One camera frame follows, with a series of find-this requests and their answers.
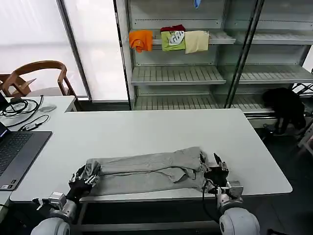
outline computer mouse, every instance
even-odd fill
[[[55,110],[56,108],[57,108],[56,105],[50,104],[50,105],[41,107],[41,108],[39,109],[39,111],[40,111],[40,112],[43,112],[43,113],[49,113],[49,112],[51,112],[52,110]]]

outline orange shirt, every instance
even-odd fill
[[[152,51],[152,31],[139,30],[129,33],[129,44],[137,52]]]

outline beige shirt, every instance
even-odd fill
[[[185,32],[186,54],[208,50],[209,33],[205,31],[188,31]]]

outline laptop keyboard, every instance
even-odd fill
[[[31,136],[31,133],[13,132],[9,135],[9,140],[0,145],[0,175],[4,173]]]

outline laptop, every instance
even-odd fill
[[[0,93],[0,110],[7,102]],[[10,131],[0,122],[0,190],[14,190],[50,138],[50,131]]]

